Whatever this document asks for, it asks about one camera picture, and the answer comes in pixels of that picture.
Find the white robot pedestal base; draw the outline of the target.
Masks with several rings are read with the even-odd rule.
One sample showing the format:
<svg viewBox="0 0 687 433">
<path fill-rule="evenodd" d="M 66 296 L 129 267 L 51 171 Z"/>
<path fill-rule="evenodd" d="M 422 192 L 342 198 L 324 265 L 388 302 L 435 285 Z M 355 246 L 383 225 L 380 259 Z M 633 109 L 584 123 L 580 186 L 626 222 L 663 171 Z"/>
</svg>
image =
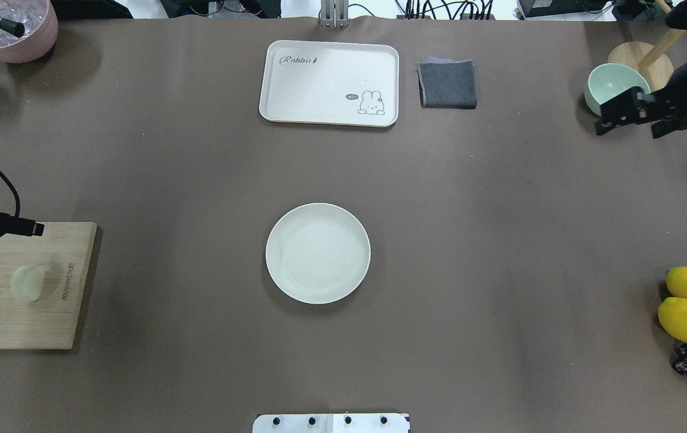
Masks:
<svg viewBox="0 0 687 433">
<path fill-rule="evenodd" d="M 262 414 L 253 422 L 252 432 L 410 432 L 408 414 L 318 413 Z"/>
</svg>

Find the white steamed bun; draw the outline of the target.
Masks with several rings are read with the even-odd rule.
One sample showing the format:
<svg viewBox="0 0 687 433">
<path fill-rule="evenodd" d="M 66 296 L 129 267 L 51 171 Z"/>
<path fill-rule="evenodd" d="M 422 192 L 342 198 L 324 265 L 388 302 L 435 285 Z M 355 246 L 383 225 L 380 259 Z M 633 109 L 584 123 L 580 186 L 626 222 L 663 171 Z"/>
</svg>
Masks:
<svg viewBox="0 0 687 433">
<path fill-rule="evenodd" d="M 43 293 L 46 268 L 41 265 L 21 266 L 11 278 L 10 290 L 14 299 L 21 302 L 38 301 Z"/>
</svg>

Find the yellow lemon front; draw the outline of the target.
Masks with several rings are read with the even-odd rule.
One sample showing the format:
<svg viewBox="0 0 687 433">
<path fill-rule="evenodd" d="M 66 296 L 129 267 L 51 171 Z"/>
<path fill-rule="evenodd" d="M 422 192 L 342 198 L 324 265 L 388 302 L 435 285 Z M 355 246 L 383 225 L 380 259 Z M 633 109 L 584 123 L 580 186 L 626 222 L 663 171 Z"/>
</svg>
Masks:
<svg viewBox="0 0 687 433">
<path fill-rule="evenodd" d="M 658 307 L 658 320 L 662 328 L 676 340 L 687 343 L 687 299 L 671 296 Z"/>
</svg>

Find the pink bowl with ice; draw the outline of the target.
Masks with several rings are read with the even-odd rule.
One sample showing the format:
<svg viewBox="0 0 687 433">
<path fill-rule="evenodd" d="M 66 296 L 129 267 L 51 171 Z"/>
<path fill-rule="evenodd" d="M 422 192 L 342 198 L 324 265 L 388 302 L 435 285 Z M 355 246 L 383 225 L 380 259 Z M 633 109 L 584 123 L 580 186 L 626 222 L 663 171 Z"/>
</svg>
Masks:
<svg viewBox="0 0 687 433">
<path fill-rule="evenodd" d="M 55 46 L 58 19 L 50 1 L 0 1 L 0 61 L 22 64 Z"/>
</svg>

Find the wooden mug tree stand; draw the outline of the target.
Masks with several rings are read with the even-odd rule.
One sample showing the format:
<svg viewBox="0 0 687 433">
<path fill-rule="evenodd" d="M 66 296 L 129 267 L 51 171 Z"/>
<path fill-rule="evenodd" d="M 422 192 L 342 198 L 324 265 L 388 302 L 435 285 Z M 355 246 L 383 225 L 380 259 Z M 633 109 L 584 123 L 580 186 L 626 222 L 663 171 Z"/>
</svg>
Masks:
<svg viewBox="0 0 687 433">
<path fill-rule="evenodd" d="M 681 91 L 687 94 L 687 62 L 674 69 L 670 61 L 665 70 L 656 66 L 667 55 L 668 50 L 687 34 L 687 1 L 668 6 L 658 1 L 657 5 L 665 12 L 663 21 L 667 32 L 653 46 L 643 42 L 624 42 L 612 50 L 609 60 L 617 61 L 635 69 L 643 75 L 653 91 Z"/>
</svg>

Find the white round plate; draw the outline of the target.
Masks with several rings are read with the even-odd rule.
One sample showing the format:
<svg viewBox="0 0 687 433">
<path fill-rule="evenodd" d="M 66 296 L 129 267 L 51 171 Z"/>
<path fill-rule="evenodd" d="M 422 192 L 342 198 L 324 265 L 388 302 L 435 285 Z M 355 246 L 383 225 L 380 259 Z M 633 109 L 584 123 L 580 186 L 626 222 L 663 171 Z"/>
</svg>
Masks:
<svg viewBox="0 0 687 433">
<path fill-rule="evenodd" d="M 264 247 L 269 276 L 289 298 L 322 305 L 360 286 L 371 263 L 370 236 L 354 214 L 329 203 L 308 203 L 275 223 Z"/>
</svg>

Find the mint green bowl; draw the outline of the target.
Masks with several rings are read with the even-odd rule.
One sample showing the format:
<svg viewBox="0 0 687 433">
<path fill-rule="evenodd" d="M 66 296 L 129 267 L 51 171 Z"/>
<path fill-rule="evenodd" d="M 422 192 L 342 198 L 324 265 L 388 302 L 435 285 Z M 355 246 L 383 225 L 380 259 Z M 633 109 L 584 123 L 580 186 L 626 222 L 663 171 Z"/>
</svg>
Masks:
<svg viewBox="0 0 687 433">
<path fill-rule="evenodd" d="M 645 93 L 651 92 L 647 80 L 635 69 L 620 63 L 605 63 L 588 75 L 583 98 L 590 111 L 601 116 L 601 104 L 634 86 L 639 86 Z"/>
</svg>

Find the bamboo cutting board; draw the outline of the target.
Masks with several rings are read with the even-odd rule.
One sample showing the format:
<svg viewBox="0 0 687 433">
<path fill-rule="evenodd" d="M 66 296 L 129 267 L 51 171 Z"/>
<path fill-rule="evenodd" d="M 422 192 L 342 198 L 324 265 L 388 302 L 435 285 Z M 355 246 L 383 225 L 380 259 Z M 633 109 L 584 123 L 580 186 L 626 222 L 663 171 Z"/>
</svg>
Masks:
<svg viewBox="0 0 687 433">
<path fill-rule="evenodd" d="M 0 350 L 69 350 L 97 224 L 46 222 L 43 236 L 0 239 Z"/>
</svg>

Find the grey folded cloth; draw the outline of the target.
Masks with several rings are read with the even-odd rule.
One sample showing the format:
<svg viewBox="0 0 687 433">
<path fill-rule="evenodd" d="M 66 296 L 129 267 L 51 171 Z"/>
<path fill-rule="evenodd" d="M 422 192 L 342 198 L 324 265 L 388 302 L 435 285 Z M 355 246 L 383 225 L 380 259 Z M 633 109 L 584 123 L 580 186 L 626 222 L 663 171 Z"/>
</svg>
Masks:
<svg viewBox="0 0 687 433">
<path fill-rule="evenodd" d="M 423 107 L 475 109 L 478 97 L 472 60 L 426 58 L 417 64 Z"/>
</svg>

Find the aluminium frame post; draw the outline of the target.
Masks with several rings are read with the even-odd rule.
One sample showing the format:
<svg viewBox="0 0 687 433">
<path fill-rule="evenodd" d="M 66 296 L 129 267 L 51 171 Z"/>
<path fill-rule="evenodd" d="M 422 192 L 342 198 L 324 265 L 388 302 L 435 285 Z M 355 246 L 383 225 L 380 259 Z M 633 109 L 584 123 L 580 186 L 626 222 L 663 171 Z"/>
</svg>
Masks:
<svg viewBox="0 0 687 433">
<path fill-rule="evenodd" d="M 348 0 L 321 0 L 319 25 L 322 28 L 346 28 L 349 21 Z"/>
</svg>

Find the cream rabbit tray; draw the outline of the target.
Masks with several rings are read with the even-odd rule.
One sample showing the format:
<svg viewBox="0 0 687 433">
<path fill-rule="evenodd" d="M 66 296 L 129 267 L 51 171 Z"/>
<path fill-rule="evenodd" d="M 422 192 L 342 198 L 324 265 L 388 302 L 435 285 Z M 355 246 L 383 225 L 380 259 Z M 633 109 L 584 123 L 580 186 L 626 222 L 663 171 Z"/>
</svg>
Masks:
<svg viewBox="0 0 687 433">
<path fill-rule="evenodd" d="M 276 123 L 390 127 L 398 119 L 392 46 L 277 40 L 267 49 L 258 110 Z"/>
</svg>

